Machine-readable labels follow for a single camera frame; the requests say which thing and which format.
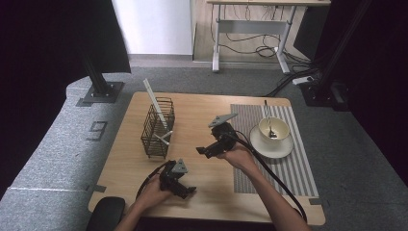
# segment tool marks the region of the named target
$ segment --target gray striped mat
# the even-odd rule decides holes
[[[279,117],[288,123],[294,146],[292,153],[288,156],[280,159],[264,157],[265,162],[294,195],[319,196],[292,107],[270,106],[270,111],[272,116]],[[259,123],[261,118],[266,117],[265,108],[260,105],[232,104],[231,112],[238,114],[231,119],[234,129],[244,133],[248,139],[251,129]],[[281,194],[286,194],[261,164],[257,160],[255,162],[275,189]],[[236,168],[234,168],[234,192],[256,193],[249,179]]]

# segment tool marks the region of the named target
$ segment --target white saucer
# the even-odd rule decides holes
[[[263,156],[269,158],[282,158],[291,154],[293,150],[293,138],[291,134],[278,142],[266,142],[261,136],[262,134],[258,126],[255,126],[249,134],[249,140],[251,141],[252,146]]]

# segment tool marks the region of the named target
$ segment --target table top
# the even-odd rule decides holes
[[[207,0],[214,5],[329,6],[330,0]]]
[[[196,192],[182,199],[172,196],[165,203],[146,211],[147,217],[201,218],[270,222],[264,204],[256,193],[235,193],[233,168],[224,160],[207,159],[199,155],[197,146],[208,146],[215,141],[208,124],[216,117],[231,114],[231,104],[291,106],[288,99],[247,96],[225,96],[183,93],[155,93],[169,97],[174,103],[175,123],[166,156],[148,158],[141,144],[141,133],[151,100],[147,92],[136,92],[123,118],[115,142],[102,170],[97,185],[106,187],[95,191],[89,202],[93,211],[105,196],[125,199],[125,211],[135,201],[137,191],[156,167],[167,160],[183,159],[189,170],[179,182],[186,187],[197,187]],[[288,197],[284,197],[294,207]],[[311,225],[323,225],[321,205],[312,205],[312,196],[297,196]]]

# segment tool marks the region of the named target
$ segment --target bowl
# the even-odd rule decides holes
[[[286,138],[291,130],[289,129],[288,124],[278,118],[278,117],[270,117],[270,127],[272,128],[272,132],[276,134],[276,138],[269,137],[269,122],[267,118],[261,119],[258,124],[259,130],[261,131],[261,135],[266,141],[281,141]]]

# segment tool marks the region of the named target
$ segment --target utensil holder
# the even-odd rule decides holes
[[[158,137],[162,137],[172,131],[175,120],[174,105],[171,98],[156,97],[156,100],[160,106],[162,115],[165,118],[166,127],[160,120],[159,113],[156,112],[156,109],[152,104],[150,105],[146,120],[144,121],[143,132],[141,133],[140,139],[144,151],[149,158],[151,156],[163,156],[166,158],[169,144],[166,144],[165,141],[170,143],[171,134],[163,137],[163,140],[165,141],[162,141]]]

